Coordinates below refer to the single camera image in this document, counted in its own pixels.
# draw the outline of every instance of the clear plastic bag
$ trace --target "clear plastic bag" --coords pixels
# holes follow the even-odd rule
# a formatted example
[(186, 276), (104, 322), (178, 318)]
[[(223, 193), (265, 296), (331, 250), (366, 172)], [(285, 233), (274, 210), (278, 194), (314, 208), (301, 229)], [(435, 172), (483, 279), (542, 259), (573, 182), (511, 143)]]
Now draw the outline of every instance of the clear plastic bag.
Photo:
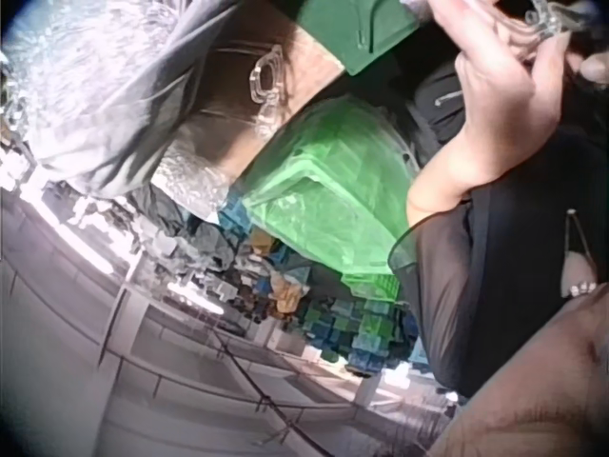
[(408, 229), (411, 156), (373, 107), (326, 100), (266, 146), (244, 176), (243, 204), (257, 227), (309, 259), (341, 273), (391, 274), (389, 251)]
[(205, 220), (226, 200), (230, 180), (202, 157), (199, 149), (206, 146), (202, 121), (200, 115), (195, 115), (178, 128), (152, 176), (152, 184)]
[(3, 46), (29, 125), (95, 112), (163, 49), (177, 22), (177, 11), (155, 0), (31, 2)]

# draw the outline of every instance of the hand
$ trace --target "hand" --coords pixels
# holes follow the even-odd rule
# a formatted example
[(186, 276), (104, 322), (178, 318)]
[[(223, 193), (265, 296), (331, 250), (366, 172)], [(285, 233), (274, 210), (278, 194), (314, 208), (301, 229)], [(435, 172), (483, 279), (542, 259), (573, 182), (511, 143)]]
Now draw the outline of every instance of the hand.
[(453, 179), (471, 189), (531, 157), (554, 132), (568, 35), (542, 43), (529, 72), (510, 50), (507, 30), (484, 22), (463, 0), (429, 3), (462, 50), (455, 67), (466, 120), (447, 162)]
[(588, 57), (581, 62), (579, 71), (588, 81), (609, 84), (609, 50)]

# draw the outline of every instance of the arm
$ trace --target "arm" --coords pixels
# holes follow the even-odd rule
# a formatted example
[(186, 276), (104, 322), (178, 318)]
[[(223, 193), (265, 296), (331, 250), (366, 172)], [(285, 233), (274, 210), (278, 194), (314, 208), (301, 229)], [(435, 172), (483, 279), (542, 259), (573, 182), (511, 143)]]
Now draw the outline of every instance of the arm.
[(514, 55), (509, 30), (484, 22), (463, 0), (430, 0), (439, 25), (462, 52), (465, 124), (413, 183), (406, 205), (411, 227), (454, 208), (472, 188), (497, 180), (537, 152), (560, 119), (568, 35), (543, 42), (532, 70)]
[(453, 209), (471, 189), (451, 166), (459, 160), (459, 150), (465, 147), (462, 136), (457, 135), (417, 176), (406, 200), (406, 216), (410, 227), (432, 214)]
[(573, 300), (444, 431), (433, 457), (607, 455), (609, 287)]
[[(473, 324), (475, 298), (468, 288), (471, 244), (469, 204), (438, 213), (414, 227), (396, 245), (390, 266), (403, 287), (417, 321), (429, 366), (444, 387), (461, 390), (464, 357)], [(415, 244), (417, 263), (402, 261), (401, 251)]]

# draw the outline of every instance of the skin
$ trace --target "skin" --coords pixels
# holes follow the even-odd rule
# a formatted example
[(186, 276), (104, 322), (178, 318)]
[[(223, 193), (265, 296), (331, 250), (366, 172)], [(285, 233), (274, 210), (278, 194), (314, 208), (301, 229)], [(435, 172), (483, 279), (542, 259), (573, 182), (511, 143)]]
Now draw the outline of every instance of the skin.
[[(453, 209), (535, 154), (560, 119), (568, 35), (545, 41), (528, 72), (509, 37), (463, 0), (429, 0), (461, 48), (456, 69), (466, 122), (422, 170), (406, 203), (410, 226)], [(608, 53), (594, 60), (606, 64)], [(595, 77), (603, 77), (596, 66)], [(581, 456), (609, 437), (609, 287), (569, 302), (471, 400), (430, 451), (434, 457)]]
[(584, 456), (609, 430), (609, 287), (570, 302), (471, 400), (433, 457)]

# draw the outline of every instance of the green plastic crate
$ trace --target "green plastic crate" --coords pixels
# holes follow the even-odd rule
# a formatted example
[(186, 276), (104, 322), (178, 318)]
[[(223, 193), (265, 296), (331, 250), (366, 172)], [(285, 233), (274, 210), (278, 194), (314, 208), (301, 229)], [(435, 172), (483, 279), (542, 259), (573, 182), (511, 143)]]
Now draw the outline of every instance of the green plastic crate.
[(306, 315), (304, 316), (304, 321), (310, 323), (319, 322), (321, 321), (321, 319), (322, 312), (315, 308), (309, 308), (306, 311)]
[(360, 333), (353, 339), (351, 347), (386, 357), (389, 355), (389, 342), (387, 338), (379, 335)]
[(393, 312), (393, 305), (389, 302), (382, 302), (380, 300), (366, 300), (363, 309), (374, 314), (389, 316)]
[(386, 340), (393, 339), (393, 321), (378, 314), (366, 314), (360, 324), (360, 334), (376, 335)]
[(349, 320), (349, 323), (346, 325), (344, 331), (349, 331), (351, 333), (357, 333), (360, 330), (360, 321)]
[(391, 274), (344, 274), (341, 281), (353, 295), (368, 300), (393, 302), (400, 289), (398, 278)]
[(243, 203), (254, 224), (305, 257), (341, 273), (387, 274), (408, 229), (408, 153), (372, 107), (327, 100), (270, 142), (244, 179)]
[(349, 319), (343, 316), (336, 316), (334, 319), (334, 325), (332, 327), (345, 331), (347, 326), (349, 325)]
[(322, 360), (330, 364), (336, 364), (339, 361), (339, 354), (332, 349), (324, 349), (322, 350), (322, 354), (320, 355)]
[(334, 315), (350, 318), (355, 309), (355, 303), (346, 300), (336, 300), (330, 309)]
[(307, 321), (303, 324), (303, 332), (307, 333), (313, 329), (313, 322)]

